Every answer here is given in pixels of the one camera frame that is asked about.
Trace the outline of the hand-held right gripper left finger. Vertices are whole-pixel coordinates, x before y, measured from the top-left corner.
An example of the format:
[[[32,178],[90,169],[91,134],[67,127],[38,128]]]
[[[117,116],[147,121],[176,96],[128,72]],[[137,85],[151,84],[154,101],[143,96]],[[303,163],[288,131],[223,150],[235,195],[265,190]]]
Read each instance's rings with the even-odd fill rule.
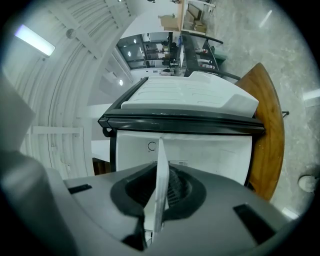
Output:
[[[65,180],[85,214],[113,238],[145,250],[145,212],[156,188],[157,164]]]

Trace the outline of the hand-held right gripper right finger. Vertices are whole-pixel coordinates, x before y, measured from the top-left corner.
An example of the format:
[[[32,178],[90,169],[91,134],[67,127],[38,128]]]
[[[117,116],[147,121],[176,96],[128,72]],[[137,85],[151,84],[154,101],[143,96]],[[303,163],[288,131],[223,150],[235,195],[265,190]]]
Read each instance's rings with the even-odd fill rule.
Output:
[[[281,212],[238,182],[176,168],[201,182],[206,197],[190,217],[164,223],[154,239],[156,256],[268,256],[292,230]]]

